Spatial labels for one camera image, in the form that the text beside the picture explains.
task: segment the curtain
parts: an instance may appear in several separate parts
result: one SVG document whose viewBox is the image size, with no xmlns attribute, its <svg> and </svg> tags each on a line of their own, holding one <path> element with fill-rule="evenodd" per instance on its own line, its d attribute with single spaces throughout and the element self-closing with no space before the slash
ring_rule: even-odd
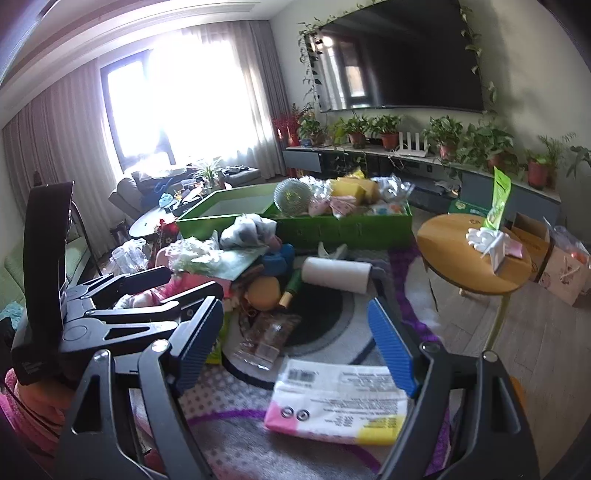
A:
<svg viewBox="0 0 591 480">
<path fill-rule="evenodd" d="M 266 179 L 285 174 L 271 119 L 289 105 L 268 22 L 186 28 L 154 50 L 148 78 L 176 162 L 221 156 Z"/>
<path fill-rule="evenodd" d="M 23 217 L 35 171 L 44 183 L 73 180 L 74 201 L 97 254 L 114 246 L 109 228 L 123 219 L 109 202 L 116 178 L 104 108 L 95 59 L 35 97 L 2 131 L 8 174 Z"/>
</svg>

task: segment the wooden stool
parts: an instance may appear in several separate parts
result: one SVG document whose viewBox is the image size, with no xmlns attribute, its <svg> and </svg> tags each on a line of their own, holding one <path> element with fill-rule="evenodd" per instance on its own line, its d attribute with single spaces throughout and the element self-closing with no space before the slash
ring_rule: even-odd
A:
<svg viewBox="0 0 591 480">
<path fill-rule="evenodd" d="M 464 291 L 481 295 L 501 296 L 501 305 L 485 344 L 492 350 L 509 305 L 511 293 L 521 288 L 531 274 L 531 258 L 523 249 L 523 259 L 506 257 L 497 275 L 492 271 L 489 256 L 480 258 L 480 252 L 468 245 L 469 228 L 479 229 L 484 218 L 465 213 L 440 215 L 426 221 L 418 231 L 417 243 L 425 263 L 444 280 Z M 512 238 L 513 233 L 503 229 Z"/>
</svg>

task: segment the table leg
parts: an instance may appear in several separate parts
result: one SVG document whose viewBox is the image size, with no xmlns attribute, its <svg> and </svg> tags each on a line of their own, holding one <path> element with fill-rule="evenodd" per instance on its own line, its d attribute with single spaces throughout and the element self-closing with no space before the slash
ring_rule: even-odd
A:
<svg viewBox="0 0 591 480">
<path fill-rule="evenodd" d="M 495 346 L 496 339 L 499 336 L 499 332 L 501 331 L 501 327 L 505 321 L 505 314 L 507 313 L 507 307 L 509 306 L 510 299 L 510 293 L 501 297 L 501 304 L 499 305 L 499 309 L 496 311 L 495 323 L 492 324 L 491 332 L 488 334 L 488 338 L 486 339 L 484 346 L 485 352 L 492 350 L 492 348 Z"/>
</svg>

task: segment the ceiling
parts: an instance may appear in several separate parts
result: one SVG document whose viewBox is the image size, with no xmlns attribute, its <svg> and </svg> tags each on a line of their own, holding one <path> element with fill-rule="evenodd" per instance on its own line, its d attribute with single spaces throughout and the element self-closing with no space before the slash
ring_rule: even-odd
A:
<svg viewBox="0 0 591 480">
<path fill-rule="evenodd" d="M 0 86 L 0 128 L 52 83 L 116 48 L 191 25 L 268 20 L 291 1 L 59 0 Z"/>
</svg>

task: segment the green box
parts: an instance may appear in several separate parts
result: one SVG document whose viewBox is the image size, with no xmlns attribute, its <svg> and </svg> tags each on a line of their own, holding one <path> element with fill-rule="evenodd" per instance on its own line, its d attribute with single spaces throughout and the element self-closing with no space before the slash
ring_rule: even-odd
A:
<svg viewBox="0 0 591 480">
<path fill-rule="evenodd" d="M 243 213 L 265 216 L 273 206 L 275 183 L 219 190 L 208 195 L 177 220 L 183 237 L 207 240 L 214 230 L 222 233 Z"/>
<path fill-rule="evenodd" d="M 182 236 L 205 240 L 214 230 L 222 233 L 239 215 L 258 213 L 276 220 L 277 236 L 296 248 L 316 249 L 318 242 L 324 242 L 328 248 L 340 244 L 378 250 L 410 246 L 413 216 L 408 205 L 404 214 L 391 216 L 281 218 L 273 203 L 275 186 L 267 183 L 212 193 L 177 220 Z"/>
<path fill-rule="evenodd" d="M 454 200 L 449 206 L 448 213 L 471 213 L 472 215 L 478 215 L 479 217 L 486 218 L 488 210 L 484 207 L 479 207 L 473 203 L 464 202 L 463 200 Z"/>
</svg>

